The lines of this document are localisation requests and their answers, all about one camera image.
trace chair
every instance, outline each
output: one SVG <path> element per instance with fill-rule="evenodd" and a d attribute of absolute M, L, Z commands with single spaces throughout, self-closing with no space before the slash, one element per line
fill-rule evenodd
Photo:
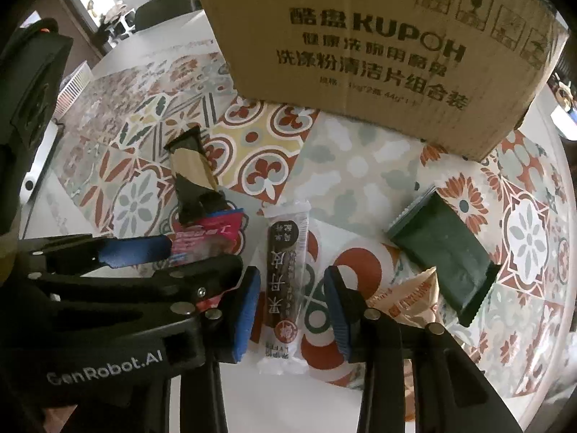
<path fill-rule="evenodd" d="M 198 0 L 151 0 L 136 10 L 135 32 L 202 9 Z"/>

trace snack bar package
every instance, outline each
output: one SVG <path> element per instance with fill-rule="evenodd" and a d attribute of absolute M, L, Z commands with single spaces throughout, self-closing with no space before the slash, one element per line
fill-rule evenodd
<path fill-rule="evenodd" d="M 401 324 L 425 328 L 431 322 L 440 322 L 437 315 L 439 303 L 437 271 L 434 267 L 430 268 L 399 286 L 375 293 L 366 303 Z M 415 387 L 410 360 L 405 360 L 404 370 L 405 421 L 414 421 Z"/>
<path fill-rule="evenodd" d="M 310 203 L 292 202 L 264 209 L 268 218 L 267 289 L 260 337 L 259 370 L 302 373 L 307 362 L 296 356 L 302 337 L 299 315 L 307 256 Z"/>
<path fill-rule="evenodd" d="M 228 208 L 204 155 L 198 125 L 169 142 L 164 149 L 170 153 L 181 225 Z"/>
<path fill-rule="evenodd" d="M 230 253 L 241 228 L 243 215 L 242 209 L 220 212 L 178 231 L 172 243 L 169 264 L 182 266 Z"/>

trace pink snack package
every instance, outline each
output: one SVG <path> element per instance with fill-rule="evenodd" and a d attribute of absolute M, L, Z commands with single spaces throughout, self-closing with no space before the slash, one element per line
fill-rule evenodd
<path fill-rule="evenodd" d="M 177 231 L 169 264 L 181 266 L 232 251 L 242 225 L 242 209 L 201 218 Z"/>

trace screw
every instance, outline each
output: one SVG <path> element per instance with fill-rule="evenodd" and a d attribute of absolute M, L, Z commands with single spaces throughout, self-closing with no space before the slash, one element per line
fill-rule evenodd
<path fill-rule="evenodd" d="M 381 317 L 381 312 L 379 309 L 368 308 L 365 309 L 363 316 L 368 320 L 378 320 Z"/>
<path fill-rule="evenodd" d="M 174 312 L 175 314 L 189 316 L 194 313 L 194 311 L 196 311 L 196 307 L 191 302 L 178 301 L 170 305 L 170 311 Z"/>
<path fill-rule="evenodd" d="M 427 325 L 427 329 L 431 334 L 435 335 L 443 335 L 445 333 L 445 328 L 438 322 L 431 322 L 431 324 Z"/>
<path fill-rule="evenodd" d="M 210 308 L 204 312 L 204 316 L 209 320 L 217 320 L 222 317 L 222 311 L 218 308 Z"/>

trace tile pattern tablecloth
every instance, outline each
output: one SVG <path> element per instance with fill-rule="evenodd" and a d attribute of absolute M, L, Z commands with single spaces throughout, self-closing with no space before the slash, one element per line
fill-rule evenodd
<path fill-rule="evenodd" d="M 511 132 L 481 163 L 367 123 L 239 97 L 218 53 L 97 79 L 64 116 L 51 168 L 96 232 L 172 234 L 177 200 L 164 145 L 199 124 L 230 205 L 245 210 L 235 251 L 264 269 L 268 204 L 312 205 L 300 354 L 342 386 L 361 368 L 337 350 L 322 288 L 336 264 L 366 297 L 418 269 L 383 229 L 432 184 L 503 268 L 469 328 L 443 322 L 502 397 L 535 392 L 549 366 L 568 280 L 568 204 L 555 159 Z M 143 275 L 154 269 L 142 266 Z M 258 330 L 253 339 L 258 337 Z"/>

